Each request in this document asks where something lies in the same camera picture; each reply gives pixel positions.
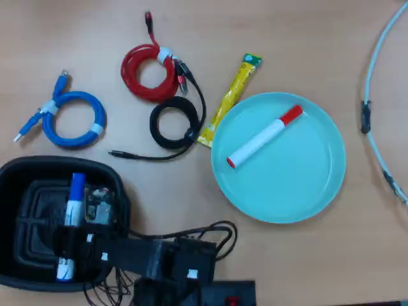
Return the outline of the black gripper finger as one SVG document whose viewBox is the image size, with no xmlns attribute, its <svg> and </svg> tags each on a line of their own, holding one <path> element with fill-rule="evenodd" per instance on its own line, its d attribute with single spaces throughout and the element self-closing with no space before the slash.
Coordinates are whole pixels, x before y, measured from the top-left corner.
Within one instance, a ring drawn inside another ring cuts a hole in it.
<svg viewBox="0 0 408 306">
<path fill-rule="evenodd" d="M 74 226 L 58 226 L 52 236 L 54 254 L 64 259 L 78 259 L 84 244 L 84 231 Z"/>
</svg>

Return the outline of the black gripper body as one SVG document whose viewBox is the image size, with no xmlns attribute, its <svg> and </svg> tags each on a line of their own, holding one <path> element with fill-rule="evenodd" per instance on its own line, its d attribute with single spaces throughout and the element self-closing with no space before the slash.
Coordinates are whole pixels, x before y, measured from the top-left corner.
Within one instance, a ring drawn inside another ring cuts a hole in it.
<svg viewBox="0 0 408 306">
<path fill-rule="evenodd" d="M 88 263 L 114 266 L 141 276 L 159 276 L 161 236 L 126 231 L 122 236 L 110 226 L 90 224 L 80 228 L 85 242 L 79 253 Z"/>
</svg>

